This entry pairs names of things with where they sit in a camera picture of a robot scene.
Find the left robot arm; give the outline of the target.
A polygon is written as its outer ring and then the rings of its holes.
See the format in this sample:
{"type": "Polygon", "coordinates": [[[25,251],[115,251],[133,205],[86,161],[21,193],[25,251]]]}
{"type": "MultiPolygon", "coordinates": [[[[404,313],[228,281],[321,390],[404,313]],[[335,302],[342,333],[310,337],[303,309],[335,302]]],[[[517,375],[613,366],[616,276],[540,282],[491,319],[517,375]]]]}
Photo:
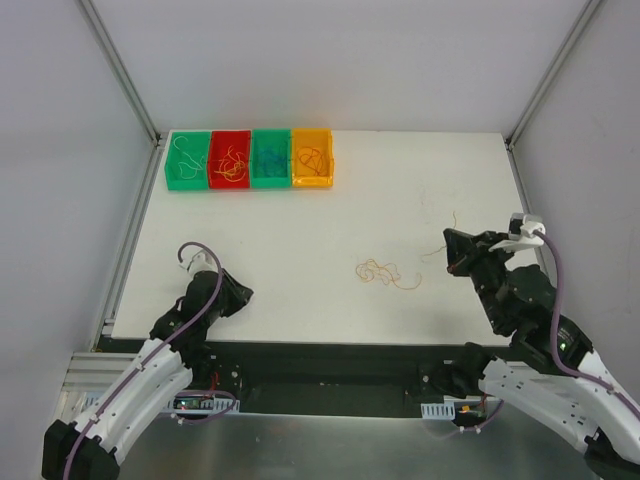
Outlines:
{"type": "Polygon", "coordinates": [[[179,393],[215,397],[209,328],[246,307],[252,289],[227,271],[192,274],[186,292],[154,324],[124,371],[84,412],[54,421],[44,435],[45,479],[116,479],[127,454],[179,393]]]}

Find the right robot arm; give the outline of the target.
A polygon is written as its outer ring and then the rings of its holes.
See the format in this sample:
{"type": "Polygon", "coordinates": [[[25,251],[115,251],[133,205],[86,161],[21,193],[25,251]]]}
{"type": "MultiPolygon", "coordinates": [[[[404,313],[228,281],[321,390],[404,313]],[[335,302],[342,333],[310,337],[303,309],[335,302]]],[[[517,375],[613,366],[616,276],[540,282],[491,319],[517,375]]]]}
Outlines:
{"type": "Polygon", "coordinates": [[[513,405],[573,445],[600,479],[639,476],[639,405],[609,373],[588,336],[561,313],[562,282],[536,264],[509,269],[521,249],[550,241],[542,225],[519,232],[443,232],[447,271],[471,280],[492,331],[509,338],[517,359],[566,392],[558,397],[517,376],[506,361],[468,342],[431,376],[443,395],[486,394],[513,405]]]}

